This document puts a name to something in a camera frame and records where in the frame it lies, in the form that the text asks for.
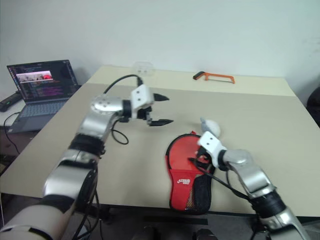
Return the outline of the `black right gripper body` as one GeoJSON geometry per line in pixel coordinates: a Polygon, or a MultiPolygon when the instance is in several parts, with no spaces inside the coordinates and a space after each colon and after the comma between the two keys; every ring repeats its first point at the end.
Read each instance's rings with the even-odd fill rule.
{"type": "Polygon", "coordinates": [[[197,167],[197,164],[208,164],[209,165],[209,173],[214,173],[216,168],[213,166],[212,158],[207,153],[206,149],[204,147],[199,147],[199,149],[196,152],[195,158],[198,158],[199,162],[195,162],[194,165],[197,167]]]}

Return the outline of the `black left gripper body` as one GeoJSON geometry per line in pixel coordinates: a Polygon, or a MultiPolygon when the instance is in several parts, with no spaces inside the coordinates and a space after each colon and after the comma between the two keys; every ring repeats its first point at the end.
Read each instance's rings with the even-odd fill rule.
{"type": "Polygon", "coordinates": [[[152,119],[152,117],[150,115],[151,112],[152,112],[152,107],[151,106],[149,106],[147,108],[141,108],[141,109],[138,110],[136,118],[146,121],[146,123],[148,125],[152,125],[153,124],[153,119],[152,119]]]}

